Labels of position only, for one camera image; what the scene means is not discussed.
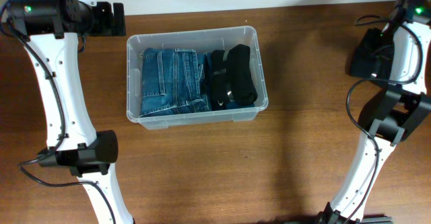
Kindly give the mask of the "black garment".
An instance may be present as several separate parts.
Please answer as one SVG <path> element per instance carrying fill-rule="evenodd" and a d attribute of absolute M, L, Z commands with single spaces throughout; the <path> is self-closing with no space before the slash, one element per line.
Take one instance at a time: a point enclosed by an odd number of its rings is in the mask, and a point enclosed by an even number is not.
<path fill-rule="evenodd" d="M 218 103 L 254 104 L 258 93 L 250 70 L 251 48 L 238 44 L 211 52 L 211 98 Z"/>
<path fill-rule="evenodd" d="M 352 77 L 371 78 L 371 70 L 373 59 L 371 57 L 372 49 L 375 49 L 378 44 L 378 37 L 381 30 L 378 28 L 368 29 L 355 48 L 350 61 L 347 64 L 347 74 Z"/>

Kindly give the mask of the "dark blue jeans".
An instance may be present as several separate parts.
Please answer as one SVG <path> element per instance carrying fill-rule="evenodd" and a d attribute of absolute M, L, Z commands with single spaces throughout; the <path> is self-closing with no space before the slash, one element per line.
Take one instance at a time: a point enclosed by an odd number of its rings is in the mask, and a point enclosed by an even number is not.
<path fill-rule="evenodd" d="M 192 49 L 141 53 L 141 118 L 209 112 L 206 56 Z"/>

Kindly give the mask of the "blue garment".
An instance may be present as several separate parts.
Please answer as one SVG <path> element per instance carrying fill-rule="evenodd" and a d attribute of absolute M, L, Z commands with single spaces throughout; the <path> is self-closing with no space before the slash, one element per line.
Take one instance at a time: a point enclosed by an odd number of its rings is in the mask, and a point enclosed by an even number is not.
<path fill-rule="evenodd" d="M 205 92 L 207 94 L 207 98 L 211 103 L 211 110 L 212 111 L 218 111 L 218 110 L 233 110 L 233 109 L 239 109 L 239 108 L 252 108 L 255 106 L 255 104 L 251 104 L 248 106 L 242 106 L 239 103 L 233 101 L 228 102 L 227 104 L 221 102 L 218 103 L 217 101 L 212 100 L 211 98 L 211 79 L 210 79 L 210 73 L 211 73 L 211 53 L 207 52 L 205 55 L 205 66 L 204 66 L 204 72 L 205 72 Z"/>

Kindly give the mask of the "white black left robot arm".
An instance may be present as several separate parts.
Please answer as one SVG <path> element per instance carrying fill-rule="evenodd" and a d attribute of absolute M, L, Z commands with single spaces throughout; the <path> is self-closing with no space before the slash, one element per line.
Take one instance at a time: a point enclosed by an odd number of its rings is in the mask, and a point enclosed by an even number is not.
<path fill-rule="evenodd" d="M 123 4 L 98 0 L 8 0 L 7 25 L 27 51 L 47 124 L 34 163 L 64 167 L 86 189 L 100 223 L 132 223 L 117 182 L 114 131 L 96 131 L 88 114 L 78 55 L 89 36 L 124 36 Z"/>

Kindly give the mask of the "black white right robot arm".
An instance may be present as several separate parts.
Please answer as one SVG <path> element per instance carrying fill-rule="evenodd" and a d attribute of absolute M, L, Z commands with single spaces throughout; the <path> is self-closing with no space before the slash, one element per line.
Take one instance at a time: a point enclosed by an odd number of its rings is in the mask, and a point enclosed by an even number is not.
<path fill-rule="evenodd" d="M 360 129 L 358 148 L 346 179 L 315 223 L 392 223 L 381 215 L 365 217 L 364 208 L 384 162 L 430 113 L 426 62 L 430 47 L 428 0 L 396 0 L 388 17 L 365 15 L 356 26 L 367 30 L 349 64 L 349 75 L 381 90 L 352 122 Z"/>

